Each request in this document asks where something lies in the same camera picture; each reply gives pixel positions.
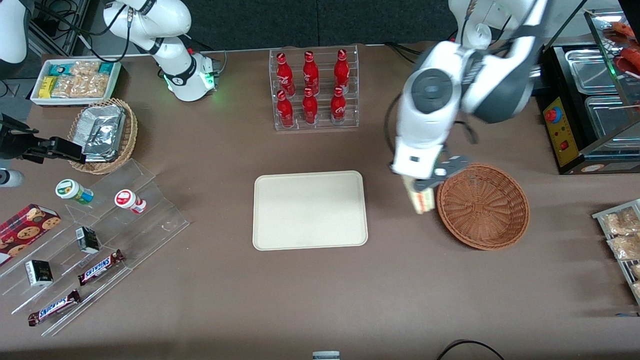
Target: red button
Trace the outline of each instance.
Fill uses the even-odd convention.
[[[556,119],[557,115],[557,112],[554,109],[551,109],[545,114],[545,120],[553,122]]]

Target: red bottle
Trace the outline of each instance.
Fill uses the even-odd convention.
[[[296,85],[293,84],[293,71],[287,63],[287,57],[283,53],[276,55],[276,61],[278,62],[278,81],[280,82],[280,88],[284,90],[287,97],[292,97],[296,93]]]
[[[278,90],[278,115],[280,116],[280,122],[284,127],[293,126],[293,106],[291,102],[287,100],[287,95],[284,90]]]
[[[318,101],[314,97],[314,91],[306,87],[305,98],[302,100],[302,108],[305,110],[305,121],[309,125],[316,123],[318,115]]]
[[[310,87],[314,95],[317,95],[320,92],[320,72],[311,51],[305,51],[305,66],[302,68],[302,73],[305,76],[305,87]]]
[[[342,96],[342,88],[336,86],[333,91],[333,99],[331,99],[331,122],[333,125],[342,125],[344,123],[344,109],[347,101]]]
[[[345,49],[338,50],[338,62],[333,68],[335,76],[335,86],[342,88],[342,93],[349,92],[349,63],[347,62],[347,51]]]

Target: table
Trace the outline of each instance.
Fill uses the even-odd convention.
[[[192,221],[57,336],[0,312],[3,359],[433,359],[451,341],[483,341],[507,359],[637,358],[637,306],[590,215],[638,198],[638,175],[556,173],[534,101],[515,119],[460,127],[448,144],[511,174],[531,205],[513,247],[473,250],[435,212],[413,212],[382,133],[388,104],[412,68],[386,47],[360,46],[360,127],[273,129],[268,51],[230,53],[220,89],[180,102],[151,57],[123,60],[115,95],[140,123],[134,158],[157,174]],[[33,106],[28,123],[65,135],[78,108]],[[92,184],[64,161],[14,161],[26,184],[1,190],[0,218],[31,202],[62,209],[55,184]],[[259,252],[253,182],[264,174],[357,170],[369,240],[361,247]],[[480,348],[456,356],[493,359]]]

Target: red cookie box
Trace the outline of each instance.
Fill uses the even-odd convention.
[[[57,212],[30,204],[0,224],[0,266],[60,223]]]

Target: brown wicker basket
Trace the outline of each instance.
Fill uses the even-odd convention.
[[[74,169],[82,171],[82,172],[90,172],[91,174],[96,175],[104,175],[110,172],[113,172],[117,168],[124,165],[131,158],[131,154],[133,153],[133,148],[136,145],[136,136],[138,135],[138,120],[136,119],[136,114],[131,111],[129,105],[120,100],[120,99],[108,99],[101,102],[96,102],[95,104],[89,105],[89,108],[95,106],[107,106],[107,105],[118,105],[124,108],[127,112],[127,118],[125,119],[124,130],[122,131],[122,138],[120,139],[120,148],[118,150],[118,157],[115,161],[111,163],[86,163],[86,164],[78,164],[73,161],[69,161],[71,166]],[[67,139],[71,141],[73,139],[74,134],[76,133],[76,126],[78,125],[78,120],[80,119],[80,114],[78,113],[76,116],[76,121],[74,121],[73,125],[71,125],[71,131],[69,131],[69,135]]]
[[[529,226],[529,203],[505,172],[473,163],[438,187],[438,212],[463,243],[499,250],[518,241]]]

